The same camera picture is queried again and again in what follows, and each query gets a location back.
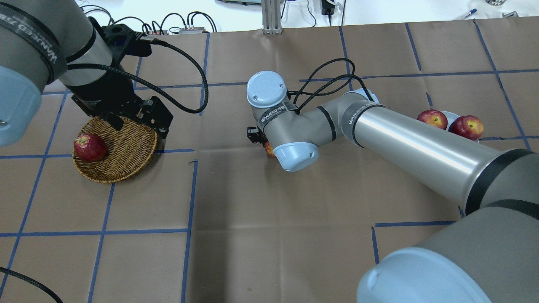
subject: silver arm tube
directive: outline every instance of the silver arm tube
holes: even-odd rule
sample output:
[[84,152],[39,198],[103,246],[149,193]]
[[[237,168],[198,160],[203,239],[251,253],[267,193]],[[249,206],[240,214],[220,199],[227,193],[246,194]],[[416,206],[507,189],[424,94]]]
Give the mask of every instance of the silver arm tube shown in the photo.
[[365,111],[354,133],[361,146],[457,203],[467,201],[479,174],[502,154],[382,107]]

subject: blue tape line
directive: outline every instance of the blue tape line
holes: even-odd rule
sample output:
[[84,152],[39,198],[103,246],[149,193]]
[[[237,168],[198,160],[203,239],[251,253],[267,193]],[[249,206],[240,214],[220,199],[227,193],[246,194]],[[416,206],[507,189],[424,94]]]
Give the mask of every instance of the blue tape line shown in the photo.
[[455,221],[427,221],[427,222],[386,222],[376,223],[375,227],[398,227],[398,226],[439,226],[451,225]]
[[47,237],[47,236],[96,236],[100,235],[98,230],[94,231],[45,231],[45,232],[23,232],[21,237]]
[[110,205],[112,204],[112,196],[114,195],[114,188],[116,183],[110,185],[110,192],[108,194],[107,210],[105,211],[105,219],[103,219],[103,226],[101,227],[101,237],[99,237],[99,246],[97,256],[95,257],[94,272],[92,274],[92,282],[90,283],[90,292],[88,294],[88,303],[92,302],[95,287],[95,278],[98,275],[99,260],[101,259],[101,251],[103,248],[103,240],[105,238],[105,230],[107,229],[108,215],[110,213]]
[[498,71],[498,74],[512,74],[512,73],[537,73],[539,70],[510,70],[510,71]]
[[372,236],[372,250],[374,252],[374,263],[380,263],[380,258],[378,256],[378,243],[376,242],[376,231],[371,227],[371,236]]
[[[344,55],[345,58],[348,59],[348,52],[346,51],[346,42],[344,41],[344,34],[342,32],[342,26],[338,27],[338,32],[341,35],[341,44],[342,44],[343,55]],[[345,62],[345,63],[346,63],[346,72],[347,72],[347,74],[350,74],[350,65],[349,65],[348,62]],[[348,84],[348,87],[350,88],[351,91],[354,90],[354,88],[352,87],[352,81],[350,81],[350,83]]]
[[187,240],[185,242],[185,257],[183,259],[183,278],[182,278],[182,303],[185,303],[185,291],[187,288],[187,269],[189,265],[189,251],[191,250],[191,228],[193,227],[193,213],[195,211],[195,194],[197,188],[198,160],[194,160],[193,181],[191,184],[191,206],[189,209],[189,223]]
[[247,82],[230,82],[230,83],[208,84],[208,86],[232,86],[232,85],[247,85]]
[[[208,52],[210,50],[210,33],[206,34],[206,50],[204,51],[204,66],[202,70],[204,71],[204,74],[206,74],[206,71],[208,70]],[[201,107],[204,103],[204,86],[201,87]]]
[[155,154],[169,154],[169,153],[192,153],[194,152],[194,149],[186,148],[186,149],[161,149],[156,150]]
[[408,38],[410,39],[410,44],[412,45],[413,55],[416,58],[417,68],[419,69],[419,71],[421,71],[421,62],[419,61],[419,56],[417,55],[416,45],[413,42],[412,32],[410,31],[408,22],[404,23],[404,26],[406,26],[406,32],[408,32]]
[[44,155],[13,155],[13,156],[0,156],[0,159],[39,159]]
[[[189,88],[189,87],[201,87],[200,84],[184,84],[184,85],[163,85],[163,86],[158,86],[160,89],[167,89],[167,88]],[[146,87],[146,86],[141,86],[141,87],[136,87],[135,90],[136,91],[144,91],[144,90],[147,90],[147,89],[151,89],[149,87]]]
[[149,233],[184,233],[187,228],[168,228],[168,229],[138,229],[138,230],[107,230],[106,235],[147,235]]
[[72,154],[56,154],[56,155],[47,155],[47,158],[71,158]]
[[503,96],[506,99],[507,106],[509,107],[509,111],[511,112],[511,115],[513,116],[513,119],[515,120],[516,126],[519,129],[520,135],[523,137],[524,144],[526,145],[526,148],[528,150],[531,150],[530,143],[528,143],[528,140],[526,139],[526,135],[524,134],[524,130],[522,129],[522,126],[520,125],[519,119],[516,116],[516,113],[513,109],[513,106],[511,105],[511,101],[509,100],[509,96],[507,95],[507,92],[505,88],[503,88],[502,80],[500,78],[500,75],[498,74],[498,71],[496,69],[496,66],[494,65],[494,61],[492,60],[492,56],[490,55],[490,52],[488,51],[487,44],[485,43],[485,40],[483,39],[483,35],[481,34],[481,30],[479,29],[479,25],[477,24],[477,21],[473,19],[473,23],[475,25],[475,29],[477,30],[477,35],[479,36],[479,40],[481,40],[481,44],[483,45],[483,49],[485,50],[485,54],[488,57],[488,61],[490,62],[490,65],[492,66],[492,70],[494,71],[494,74],[496,75],[496,80],[498,81],[498,85],[500,85],[500,88],[503,92]]
[[[20,223],[19,234],[23,232],[24,225],[26,225],[26,220],[28,219],[28,214],[30,213],[30,208],[32,207],[33,198],[36,195],[37,185],[39,183],[39,179],[41,178],[43,167],[45,166],[46,157],[49,154],[49,150],[51,149],[52,140],[54,139],[54,133],[56,132],[56,128],[58,127],[58,121],[60,120],[60,115],[62,114],[62,111],[64,109],[66,98],[67,98],[67,90],[64,92],[64,97],[62,98],[62,102],[60,104],[60,110],[58,110],[58,114],[56,115],[56,120],[54,121],[54,126],[52,127],[51,136],[49,137],[49,142],[47,143],[47,147],[45,148],[44,157],[41,160],[41,165],[39,166],[39,170],[37,172],[37,177],[32,188],[32,193],[30,194],[30,199],[28,200],[28,205],[26,206],[26,210],[24,211],[23,220]],[[15,244],[13,246],[13,250],[11,251],[9,262],[6,267],[7,269],[11,269],[11,265],[13,265],[13,260],[15,258],[15,253],[17,253],[19,242],[20,242],[20,235],[18,235],[17,239],[15,240]],[[4,287],[5,287],[5,283],[7,279],[8,279],[8,275],[6,274],[4,275],[4,279],[2,280],[2,284],[0,285],[0,298],[2,297],[2,293],[4,292]]]
[[432,108],[432,98],[431,98],[431,95],[429,95],[429,93],[426,93],[427,94],[427,101],[429,101],[429,106]]
[[63,91],[63,92],[43,92],[41,94],[42,95],[62,95],[64,93],[65,93],[65,91]]
[[[107,230],[105,235],[145,235],[148,233],[184,233],[187,228],[171,229],[134,229],[134,230]],[[0,238],[7,237],[52,237],[52,236],[97,236],[102,234],[99,230],[91,231],[38,231],[38,232],[5,232],[0,233]]]
[[[170,153],[192,153],[194,149],[160,149],[156,150],[155,154],[170,154]],[[13,155],[13,156],[0,156],[2,159],[41,159],[41,158],[71,158],[71,154],[54,154],[54,155]]]
[[[139,76],[139,72],[140,72],[140,65],[142,64],[142,57],[139,57],[139,63],[137,64],[137,67],[136,67],[136,72],[135,72],[135,76]],[[136,84],[137,82],[136,81],[133,81],[133,89],[136,89]]]

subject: apple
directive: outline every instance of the apple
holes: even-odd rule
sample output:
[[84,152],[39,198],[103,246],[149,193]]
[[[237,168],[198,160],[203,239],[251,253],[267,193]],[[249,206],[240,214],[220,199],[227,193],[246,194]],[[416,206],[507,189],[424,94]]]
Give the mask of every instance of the apple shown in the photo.
[[103,159],[107,154],[107,144],[98,135],[81,134],[73,142],[75,153],[83,161],[95,162]]
[[417,120],[441,129],[447,128],[447,117],[444,113],[434,109],[429,109],[428,111],[420,113],[419,116],[417,116]]
[[475,141],[483,134],[483,122],[476,116],[468,115],[458,117],[451,123],[451,126],[449,126],[449,131],[453,134]]

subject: wire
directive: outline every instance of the wire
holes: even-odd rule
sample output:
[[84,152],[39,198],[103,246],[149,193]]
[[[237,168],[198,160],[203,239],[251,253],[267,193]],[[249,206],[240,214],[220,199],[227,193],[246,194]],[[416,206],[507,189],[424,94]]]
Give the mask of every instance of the wire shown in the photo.
[[145,85],[145,86],[153,89],[155,92],[159,93],[160,95],[165,97],[167,100],[169,100],[172,104],[174,104],[176,107],[178,107],[179,109],[181,109],[181,110],[183,110],[185,112],[188,112],[188,113],[191,113],[191,114],[198,114],[201,111],[203,111],[206,108],[206,106],[208,105],[208,96],[209,96],[208,81],[206,80],[206,75],[204,74],[204,70],[201,68],[201,66],[198,64],[198,62],[196,62],[186,52],[182,51],[181,49],[179,49],[179,48],[177,48],[177,47],[175,47],[175,46],[173,46],[171,44],[168,44],[165,41],[153,38],[149,42],[150,42],[150,44],[156,44],[156,45],[161,45],[161,46],[168,47],[168,48],[180,53],[181,55],[186,57],[187,60],[191,61],[191,63],[193,63],[194,66],[198,69],[198,71],[200,72],[200,74],[202,76],[202,84],[204,86],[204,102],[202,103],[200,108],[198,108],[198,109],[187,108],[187,107],[181,105],[178,101],[176,101],[173,97],[171,97],[169,94],[167,94],[164,90],[160,89],[156,85],[151,84],[150,82],[148,82],[148,81],[146,81],[144,79],[141,79],[141,78],[139,78],[139,77],[137,77],[137,76],[135,76],[133,74],[125,72],[125,71],[123,71],[123,70],[121,70],[119,68],[116,68],[116,67],[111,67],[111,66],[101,65],[101,64],[93,64],[93,63],[82,63],[82,64],[70,64],[70,65],[67,66],[67,70],[70,71],[70,70],[80,70],[80,69],[88,69],[88,68],[90,68],[90,69],[113,72],[113,73],[122,75],[122,76],[124,76],[126,78],[129,78],[129,79],[131,79],[133,81],[137,81],[140,84]]
[[142,32],[144,32],[144,33],[147,34],[147,35],[150,34],[150,32],[151,32],[151,26],[150,26],[148,23],[144,22],[142,19],[137,18],[137,17],[133,17],[133,16],[127,16],[127,17],[123,17],[123,18],[121,18],[121,19],[118,19],[118,20],[112,22],[111,25],[117,24],[117,23],[119,23],[120,21],[123,21],[123,20],[125,20],[125,19],[135,19],[135,20],[138,20],[138,21],[142,22]]
[[45,293],[47,293],[52,299],[54,299],[57,303],[63,303],[62,300],[60,299],[60,297],[54,293],[54,291],[52,291],[50,288],[48,288],[47,286],[39,283],[38,281],[30,278],[30,277],[27,277],[21,273],[18,273],[16,271],[12,271],[12,270],[8,270],[7,268],[3,268],[3,267],[0,267],[0,272],[3,272],[3,273],[6,273],[8,275],[11,275],[15,278],[19,278],[21,279],[22,281],[25,281],[25,282],[28,282],[30,284],[32,284],[33,286],[39,288],[40,290],[44,291]]
[[282,16],[285,14],[286,1],[287,0],[285,0],[285,3],[282,5],[281,20],[282,20]]
[[367,98],[372,101],[372,102],[375,102],[374,99],[372,98],[371,94],[369,93],[369,90],[367,89],[367,87],[365,86],[365,83],[363,83],[363,80],[361,80],[360,77],[354,75],[354,74],[344,74],[344,75],[340,75],[338,77],[335,77],[333,78],[332,80],[328,81],[326,84],[322,85],[322,87],[320,87],[319,89],[316,90],[316,92],[314,92],[311,96],[309,96],[307,98],[307,100],[305,100],[299,107],[298,107],[298,110],[302,110],[305,105],[307,105],[314,97],[316,96],[319,96],[320,92],[323,91],[324,89],[326,89],[328,86],[330,86],[331,84],[333,84],[334,82],[338,81],[338,80],[341,80],[343,78],[348,78],[349,80],[351,79],[355,79],[357,81],[359,81],[359,83],[361,84],[361,87],[365,90],[365,93],[367,94]]
[[[316,75],[316,73],[321,70],[322,68],[324,68],[325,66],[331,64],[331,63],[334,63],[334,62],[338,62],[338,61],[346,61],[348,63],[350,63],[350,65],[352,66],[352,72],[350,74],[354,74],[356,72],[356,65],[354,64],[354,62],[348,58],[337,58],[337,59],[333,59],[333,60],[330,60],[330,61],[327,61],[326,63],[320,65],[319,67],[317,67],[312,74],[310,74],[309,78],[307,79],[307,81],[305,82],[305,84],[303,84],[303,86],[300,88],[299,91],[295,92],[295,91],[290,91],[289,93],[292,94],[292,95],[295,95],[296,97],[294,98],[294,101],[293,103],[296,104],[296,102],[298,101],[298,97],[299,95],[313,95],[313,93],[308,93],[308,92],[304,92],[303,90],[305,89],[305,87],[307,87],[307,85],[310,83],[310,81],[312,80],[312,78],[314,77],[314,75]],[[336,93],[338,92],[339,90],[341,90],[342,88],[344,88],[345,86],[347,86],[350,82],[352,81],[352,79],[348,79],[348,81],[346,81],[343,85],[341,85],[339,88],[331,91],[331,92],[328,92],[328,93],[319,93],[317,95],[319,96],[325,96],[325,95],[331,95],[333,93]]]
[[169,28],[169,32],[175,33],[175,34],[179,34],[179,31],[180,31],[181,29],[182,29],[181,27],[173,26],[173,27],[170,27],[170,28]]
[[97,9],[92,9],[92,10],[89,10],[87,12],[84,12],[84,14],[88,14],[88,13],[91,13],[91,12],[94,12],[94,11],[101,11],[101,12],[104,12],[108,15],[108,25],[110,25],[112,22],[114,22],[114,19],[112,18],[112,16],[110,15],[110,12],[105,9],[104,7],[102,6],[99,6],[99,5],[93,5],[93,4],[87,4],[87,5],[83,5],[83,6],[80,6],[80,8],[82,8],[82,11],[84,11],[84,8],[87,8],[87,7],[93,7],[93,8],[97,8]]
[[89,10],[89,11],[85,12],[84,15],[87,15],[87,14],[89,14],[89,13],[91,13],[91,12],[94,12],[94,11],[104,12],[104,13],[106,13],[106,14],[108,15],[108,24],[107,24],[107,25],[110,25],[110,23],[114,21],[114,19],[113,19],[113,18],[112,18],[106,11],[101,10],[101,9],[93,9],[93,10]]
[[142,24],[145,24],[145,23],[146,23],[146,22],[144,22],[144,21],[143,21],[142,19],[140,19],[140,18],[133,17],[133,16],[127,16],[127,17],[123,17],[123,18],[121,18],[121,19],[118,19],[118,20],[114,21],[111,25],[114,25],[114,24],[116,24],[116,23],[118,23],[118,22],[120,22],[120,21],[123,21],[123,20],[125,20],[125,19],[136,19],[136,20],[142,22]]
[[194,26],[194,22],[193,22],[193,19],[196,15],[202,15],[204,17],[206,17],[206,19],[210,22],[210,25],[211,25],[211,30],[213,32],[217,32],[217,26],[215,25],[215,22],[213,21],[213,18],[210,17],[210,15],[208,15],[207,13],[205,12],[200,12],[200,11],[192,11],[190,12],[188,15],[187,15],[187,25],[191,24],[192,26]]
[[187,24],[185,23],[185,19],[182,17],[182,15],[176,13],[176,12],[171,12],[170,14],[166,15],[164,18],[163,18],[163,21],[161,21],[161,28],[163,28],[163,25],[165,24],[165,21],[167,20],[168,17],[170,16],[179,16],[181,19],[182,19],[182,22],[183,22],[183,27],[186,29],[187,28]]
[[346,0],[344,0],[344,4],[342,5],[342,19],[341,19],[341,26],[344,25],[344,10],[346,9]]
[[159,23],[155,22],[155,21],[151,21],[151,28],[154,30],[154,33],[157,34],[157,31],[155,30],[155,26],[154,24],[157,24],[157,28],[159,28],[159,36],[163,33],[163,30],[161,29],[161,27],[159,26]]
[[314,24],[311,27],[315,27],[316,26],[316,18],[314,17],[313,13],[310,11],[309,0],[307,0],[307,10],[309,11],[310,16],[314,19]]

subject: light blue end cap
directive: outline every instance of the light blue end cap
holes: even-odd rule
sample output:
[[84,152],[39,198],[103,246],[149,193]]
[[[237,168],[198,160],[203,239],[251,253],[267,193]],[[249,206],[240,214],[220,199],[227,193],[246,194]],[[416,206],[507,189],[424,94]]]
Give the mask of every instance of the light blue end cap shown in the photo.
[[286,97],[286,85],[276,72],[262,71],[247,82],[247,100],[256,108],[269,108]]
[[0,66],[0,147],[23,137],[40,105],[41,93],[32,81]]
[[285,171],[298,171],[318,159],[318,147],[307,142],[292,142],[279,145],[273,153]]
[[[367,91],[369,91],[369,94],[371,95],[371,97],[372,97],[372,99],[374,100],[374,102],[380,103],[380,101],[378,101],[378,97],[376,97],[376,95],[373,94],[372,91],[371,91],[370,89],[367,88]],[[367,94],[366,94],[365,90],[362,89],[362,88],[356,89],[355,91],[349,91],[349,92],[344,93],[344,94],[346,95],[346,94],[350,94],[350,93],[360,94],[360,95],[364,96],[367,100],[369,100],[369,97],[367,97]]]

